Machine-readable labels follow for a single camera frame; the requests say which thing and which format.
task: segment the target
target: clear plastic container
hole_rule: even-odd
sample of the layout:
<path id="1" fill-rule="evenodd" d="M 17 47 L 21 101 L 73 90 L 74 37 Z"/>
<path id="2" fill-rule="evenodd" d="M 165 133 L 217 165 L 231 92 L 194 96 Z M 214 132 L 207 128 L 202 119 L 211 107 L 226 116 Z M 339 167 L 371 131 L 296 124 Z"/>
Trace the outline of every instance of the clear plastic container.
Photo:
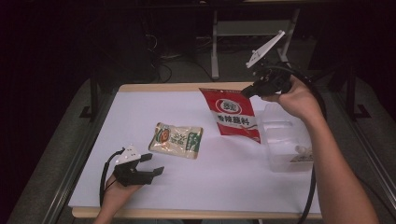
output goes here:
<path id="1" fill-rule="evenodd" d="M 300 119 L 279 104 L 271 103 L 258 116 L 258 123 L 273 172 L 298 173 L 312 169 L 311 139 Z"/>

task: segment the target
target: red packaging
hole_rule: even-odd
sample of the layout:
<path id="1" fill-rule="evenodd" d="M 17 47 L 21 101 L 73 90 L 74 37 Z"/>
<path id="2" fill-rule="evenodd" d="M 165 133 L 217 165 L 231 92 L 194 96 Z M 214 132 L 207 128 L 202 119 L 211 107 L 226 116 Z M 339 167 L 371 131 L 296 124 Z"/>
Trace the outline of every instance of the red packaging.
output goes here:
<path id="1" fill-rule="evenodd" d="M 243 135 L 261 142 L 253 107 L 241 91 L 203 88 L 200 91 L 206 98 L 221 135 Z"/>

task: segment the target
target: food packet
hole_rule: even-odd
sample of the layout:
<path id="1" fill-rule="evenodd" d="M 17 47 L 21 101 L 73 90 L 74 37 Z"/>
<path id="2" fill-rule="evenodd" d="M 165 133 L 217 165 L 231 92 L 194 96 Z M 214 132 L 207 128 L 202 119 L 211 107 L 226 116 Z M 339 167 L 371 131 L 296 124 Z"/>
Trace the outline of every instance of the food packet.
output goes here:
<path id="1" fill-rule="evenodd" d="M 222 135 L 243 135 L 260 143 L 253 106 L 241 91 L 200 88 Z"/>
<path id="2" fill-rule="evenodd" d="M 201 127 L 177 127 L 159 122 L 148 150 L 197 159 L 203 132 Z"/>

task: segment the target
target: white tabletop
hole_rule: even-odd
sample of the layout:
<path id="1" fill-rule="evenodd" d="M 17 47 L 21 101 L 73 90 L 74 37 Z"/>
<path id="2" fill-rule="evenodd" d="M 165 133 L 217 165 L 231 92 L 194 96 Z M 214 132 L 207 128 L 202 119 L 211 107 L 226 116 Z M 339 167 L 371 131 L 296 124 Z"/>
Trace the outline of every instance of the white tabletop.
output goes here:
<path id="1" fill-rule="evenodd" d="M 212 84 L 198 85 L 212 87 Z M 272 172 L 264 144 L 243 136 L 219 134 L 198 89 L 156 91 L 157 86 L 143 87 L 152 91 L 138 88 L 137 91 L 123 91 L 121 88 L 117 93 L 69 201 L 75 217 L 97 215 L 104 163 L 115 151 L 130 144 L 141 154 L 150 153 L 148 146 L 158 122 L 203 127 L 198 158 L 192 160 L 151 152 L 152 160 L 139 163 L 137 170 L 152 171 L 164 166 L 163 174 L 134 194 L 118 217 L 266 218 L 298 217 L 303 212 L 310 172 Z M 262 113 L 267 104 L 259 97 L 252 97 L 251 103 L 256 115 Z M 317 195 L 311 213 L 311 217 L 320 217 Z"/>

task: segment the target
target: floor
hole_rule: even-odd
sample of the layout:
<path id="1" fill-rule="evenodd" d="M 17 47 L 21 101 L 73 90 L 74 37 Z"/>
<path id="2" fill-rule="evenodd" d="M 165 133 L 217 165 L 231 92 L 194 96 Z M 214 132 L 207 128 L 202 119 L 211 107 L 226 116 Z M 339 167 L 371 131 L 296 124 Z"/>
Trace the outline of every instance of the floor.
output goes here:
<path id="1" fill-rule="evenodd" d="M 315 44 L 314 39 L 293 40 L 288 51 L 289 61 L 298 64 L 300 69 L 309 76 L 320 74 L 320 71 L 307 70 Z M 220 79 L 217 81 L 256 80 L 257 78 L 245 67 L 245 62 L 248 61 L 250 55 L 251 51 L 247 49 L 220 53 Z M 271 50 L 267 57 L 277 60 L 274 50 Z M 162 80 L 170 77 L 168 82 L 210 82 L 212 81 L 210 51 L 198 53 L 193 61 L 185 58 L 163 61 L 159 71 Z M 329 125 L 347 161 L 364 183 L 367 183 L 364 186 L 381 222 L 395 223 L 396 204 L 388 196 L 395 192 L 395 186 L 392 183 L 396 176 L 394 163 L 396 123 L 377 101 L 370 86 L 360 79 L 357 79 L 356 105 L 364 105 L 371 117 L 352 121 L 344 109 L 346 89 L 343 88 L 337 93 L 329 91 L 326 86 L 330 78 L 331 76 L 324 77 L 316 83 L 328 107 Z M 73 217 L 67 201 L 73 192 L 84 161 L 89 156 L 95 136 L 100 132 L 115 93 L 116 90 L 99 91 L 99 111 L 95 119 L 90 119 L 81 116 L 83 109 L 91 106 L 90 81 L 87 79 L 79 88 L 51 137 L 8 223 L 82 224 L 92 222 L 89 218 Z M 388 187 L 393 191 L 387 191 L 387 184 L 382 182 L 378 168 L 373 166 L 373 157 L 380 161 L 382 168 L 391 177 Z M 268 219 L 263 223 L 286 224 L 296 223 L 296 221 Z M 116 219 L 113 223 L 134 222 Z M 322 221 L 309 219 L 306 223 L 322 223 Z"/>

